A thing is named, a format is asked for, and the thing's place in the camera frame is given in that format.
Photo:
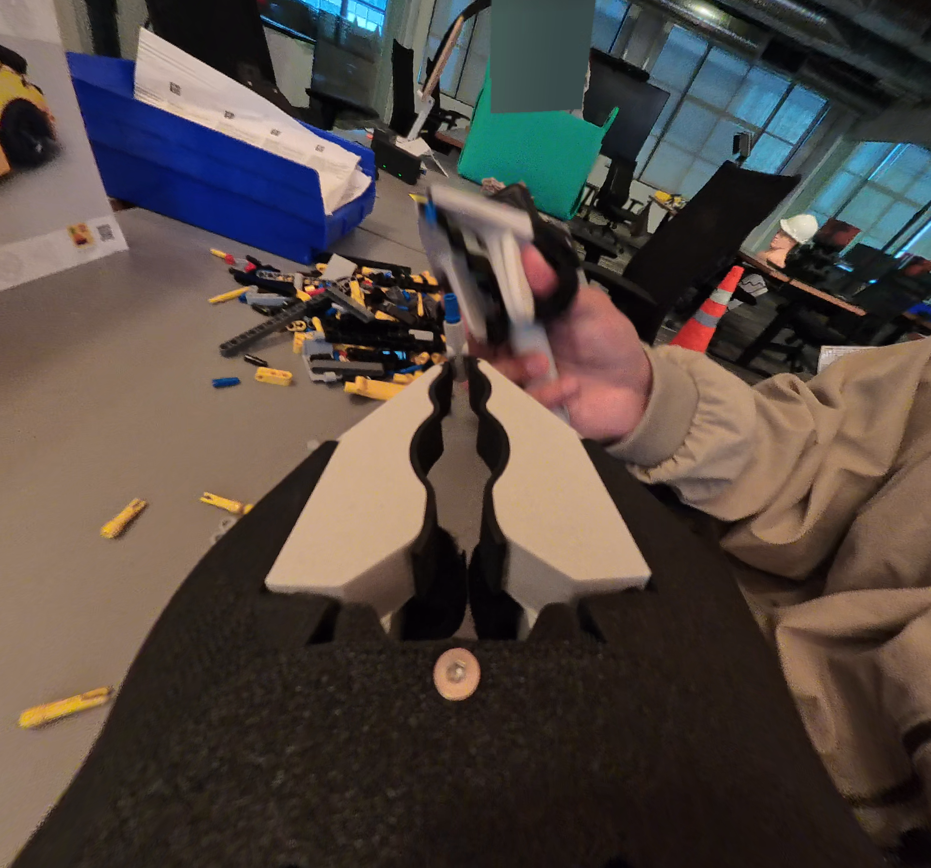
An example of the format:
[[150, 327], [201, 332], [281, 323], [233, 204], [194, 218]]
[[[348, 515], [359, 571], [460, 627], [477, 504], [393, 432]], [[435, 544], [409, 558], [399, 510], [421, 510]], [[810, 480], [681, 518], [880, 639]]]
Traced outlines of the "person's beige jacket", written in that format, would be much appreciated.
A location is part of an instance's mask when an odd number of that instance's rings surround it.
[[836, 790], [881, 847], [927, 834], [928, 526], [861, 511], [844, 532], [754, 532], [721, 544]]

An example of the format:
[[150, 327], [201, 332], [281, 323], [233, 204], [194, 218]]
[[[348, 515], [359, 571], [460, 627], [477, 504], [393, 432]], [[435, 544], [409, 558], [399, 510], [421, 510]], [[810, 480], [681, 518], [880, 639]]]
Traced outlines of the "person's right forearm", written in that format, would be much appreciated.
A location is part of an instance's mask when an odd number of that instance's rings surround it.
[[643, 420], [609, 450], [725, 525], [721, 546], [824, 591], [928, 585], [928, 339], [755, 385], [706, 356], [647, 349]]

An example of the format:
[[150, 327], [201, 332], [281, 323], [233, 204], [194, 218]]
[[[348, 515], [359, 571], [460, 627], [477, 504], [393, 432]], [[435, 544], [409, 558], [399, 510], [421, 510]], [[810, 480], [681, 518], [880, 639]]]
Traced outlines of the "grey toy angle connector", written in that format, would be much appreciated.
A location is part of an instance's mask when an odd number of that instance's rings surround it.
[[445, 292], [443, 295], [444, 310], [444, 338], [446, 357], [454, 380], [458, 383], [466, 382], [465, 357], [467, 355], [467, 331], [461, 317], [459, 301], [454, 292]]

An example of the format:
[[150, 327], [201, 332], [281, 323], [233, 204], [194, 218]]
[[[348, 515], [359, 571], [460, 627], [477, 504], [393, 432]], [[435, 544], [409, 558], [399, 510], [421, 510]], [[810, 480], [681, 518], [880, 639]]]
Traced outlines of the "orange traffic cone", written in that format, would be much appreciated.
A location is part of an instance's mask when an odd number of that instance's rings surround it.
[[722, 279], [719, 285], [701, 303], [699, 309], [683, 324], [675, 337], [669, 341], [672, 347], [704, 354], [715, 335], [715, 329], [727, 311], [738, 281], [743, 278], [742, 265], [733, 266]]

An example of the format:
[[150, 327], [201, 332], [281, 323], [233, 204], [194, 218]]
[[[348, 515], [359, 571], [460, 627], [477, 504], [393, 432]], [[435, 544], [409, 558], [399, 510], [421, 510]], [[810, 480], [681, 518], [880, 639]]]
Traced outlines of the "white instruction booklet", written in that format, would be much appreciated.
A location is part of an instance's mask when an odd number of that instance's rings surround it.
[[127, 249], [52, 0], [1, 0], [1, 290]]

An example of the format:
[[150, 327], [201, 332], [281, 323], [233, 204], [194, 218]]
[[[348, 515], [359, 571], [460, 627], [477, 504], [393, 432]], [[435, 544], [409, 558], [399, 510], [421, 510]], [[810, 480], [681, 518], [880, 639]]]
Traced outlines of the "blue storage bin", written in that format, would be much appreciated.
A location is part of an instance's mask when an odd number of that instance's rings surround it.
[[328, 252], [373, 210], [377, 170], [367, 146], [345, 142], [368, 181], [325, 214], [313, 169], [136, 100], [130, 60], [66, 58], [111, 198], [301, 262]]

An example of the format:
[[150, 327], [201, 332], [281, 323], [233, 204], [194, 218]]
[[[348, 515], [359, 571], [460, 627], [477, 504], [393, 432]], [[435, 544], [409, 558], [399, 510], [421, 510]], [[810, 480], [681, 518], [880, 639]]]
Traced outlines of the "pile of toy bricks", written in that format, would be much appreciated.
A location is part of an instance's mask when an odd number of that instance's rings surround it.
[[[320, 294], [329, 301], [323, 313], [287, 325], [245, 354], [260, 357], [256, 348], [282, 334], [314, 384], [342, 385], [349, 394], [378, 401], [447, 360], [443, 296], [427, 270], [325, 254], [309, 269], [289, 272], [258, 257], [216, 248], [210, 255], [236, 282], [235, 289], [210, 298], [210, 304], [236, 300], [262, 321], [292, 302]], [[223, 359], [241, 360], [243, 355]], [[249, 367], [254, 378], [257, 368]]]

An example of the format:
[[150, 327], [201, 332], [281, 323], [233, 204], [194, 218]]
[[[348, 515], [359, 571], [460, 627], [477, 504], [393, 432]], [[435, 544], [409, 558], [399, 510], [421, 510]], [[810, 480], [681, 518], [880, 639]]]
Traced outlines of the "black office chair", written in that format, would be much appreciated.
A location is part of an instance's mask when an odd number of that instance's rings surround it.
[[[393, 38], [391, 40], [392, 107], [389, 127], [396, 137], [406, 137], [416, 118], [413, 69], [413, 49], [401, 45], [396, 38]], [[457, 120], [466, 120], [466, 117], [458, 111], [434, 104], [425, 117], [422, 129], [427, 135], [434, 135], [442, 124], [451, 128]]]

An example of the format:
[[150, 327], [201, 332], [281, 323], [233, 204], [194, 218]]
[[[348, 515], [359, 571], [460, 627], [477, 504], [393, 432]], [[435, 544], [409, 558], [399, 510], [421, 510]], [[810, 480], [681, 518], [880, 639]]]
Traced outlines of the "person's right hand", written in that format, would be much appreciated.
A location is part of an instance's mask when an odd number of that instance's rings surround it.
[[544, 354], [490, 347], [473, 337], [468, 349], [545, 409], [564, 410], [582, 437], [606, 444], [624, 439], [643, 418], [653, 385], [633, 324], [603, 291], [583, 284], [546, 333], [554, 377]]

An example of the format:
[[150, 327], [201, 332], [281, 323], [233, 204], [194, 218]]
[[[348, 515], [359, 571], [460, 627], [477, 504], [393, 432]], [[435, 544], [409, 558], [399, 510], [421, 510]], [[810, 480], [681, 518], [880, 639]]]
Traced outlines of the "small black box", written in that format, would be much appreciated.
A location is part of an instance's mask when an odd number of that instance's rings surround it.
[[370, 148], [376, 168], [409, 185], [415, 185], [423, 173], [423, 158], [409, 153], [396, 144], [391, 131], [373, 128]]

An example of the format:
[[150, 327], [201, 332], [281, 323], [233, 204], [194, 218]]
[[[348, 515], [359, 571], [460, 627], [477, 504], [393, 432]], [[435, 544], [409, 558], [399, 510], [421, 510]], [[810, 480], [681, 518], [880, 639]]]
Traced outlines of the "teal folding bin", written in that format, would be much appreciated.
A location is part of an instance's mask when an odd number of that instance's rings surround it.
[[494, 113], [485, 73], [458, 160], [459, 176], [524, 184], [536, 207], [569, 222], [577, 212], [602, 140], [617, 109], [601, 125], [565, 111]]

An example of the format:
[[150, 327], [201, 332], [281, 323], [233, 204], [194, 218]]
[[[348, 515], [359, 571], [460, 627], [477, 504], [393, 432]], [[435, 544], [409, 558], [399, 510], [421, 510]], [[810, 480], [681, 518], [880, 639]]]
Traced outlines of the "black upright panel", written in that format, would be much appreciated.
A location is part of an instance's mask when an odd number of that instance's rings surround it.
[[151, 29], [227, 77], [243, 69], [276, 87], [257, 0], [145, 0]]

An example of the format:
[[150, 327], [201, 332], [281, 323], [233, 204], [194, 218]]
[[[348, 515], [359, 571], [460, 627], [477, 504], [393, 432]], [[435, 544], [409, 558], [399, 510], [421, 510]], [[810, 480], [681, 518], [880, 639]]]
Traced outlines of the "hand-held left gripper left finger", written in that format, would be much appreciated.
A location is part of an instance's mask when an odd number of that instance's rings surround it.
[[265, 578], [285, 595], [400, 613], [404, 639], [456, 634], [466, 559], [440, 527], [428, 472], [444, 450], [453, 369], [435, 366], [338, 438]]

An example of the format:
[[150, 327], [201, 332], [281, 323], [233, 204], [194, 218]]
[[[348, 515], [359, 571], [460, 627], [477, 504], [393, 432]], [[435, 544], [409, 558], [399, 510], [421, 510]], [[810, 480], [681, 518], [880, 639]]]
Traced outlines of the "long dark grey beam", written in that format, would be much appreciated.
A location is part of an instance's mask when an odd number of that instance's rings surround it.
[[248, 352], [267, 337], [284, 329], [287, 325], [316, 313], [323, 313], [329, 301], [322, 294], [283, 305], [276, 314], [262, 318], [257, 325], [218, 345], [217, 351], [223, 358], [233, 358]]

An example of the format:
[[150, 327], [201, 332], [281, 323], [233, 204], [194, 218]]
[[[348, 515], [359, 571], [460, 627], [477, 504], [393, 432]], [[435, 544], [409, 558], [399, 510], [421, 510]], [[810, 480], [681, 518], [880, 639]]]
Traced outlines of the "grey desk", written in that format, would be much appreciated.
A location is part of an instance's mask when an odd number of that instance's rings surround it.
[[[2, 292], [2, 866], [57, 803], [111, 704], [22, 729], [22, 710], [122, 688], [148, 632], [226, 516], [203, 491], [256, 504], [306, 455], [381, 402], [314, 384], [284, 336], [265, 385], [218, 345], [258, 315], [211, 248], [237, 245], [145, 210], [129, 246]], [[213, 389], [212, 378], [239, 385]], [[115, 538], [101, 525], [148, 505]]]

